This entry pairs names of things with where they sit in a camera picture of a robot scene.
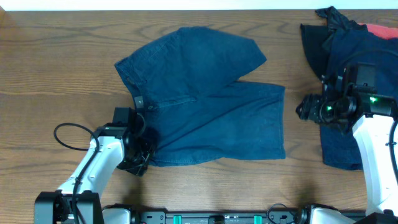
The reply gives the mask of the dark blue denim shorts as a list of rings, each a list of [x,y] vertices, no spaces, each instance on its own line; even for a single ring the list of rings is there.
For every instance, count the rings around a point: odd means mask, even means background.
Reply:
[[[284,159],[284,87],[244,82],[266,62],[252,39],[183,27],[115,67],[157,141],[153,166]]]

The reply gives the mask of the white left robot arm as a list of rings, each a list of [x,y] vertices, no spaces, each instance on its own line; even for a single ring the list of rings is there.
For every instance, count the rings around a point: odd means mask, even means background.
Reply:
[[[115,169],[143,176],[155,149],[155,143],[128,126],[99,127],[73,174],[57,190],[38,195],[34,223],[140,223],[130,205],[102,207],[100,198]]]

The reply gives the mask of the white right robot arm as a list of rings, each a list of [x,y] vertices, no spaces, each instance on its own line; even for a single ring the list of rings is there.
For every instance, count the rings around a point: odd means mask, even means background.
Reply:
[[[302,120],[350,131],[357,142],[367,190],[360,223],[397,223],[397,103],[393,97],[353,93],[329,100],[307,95],[296,108]]]

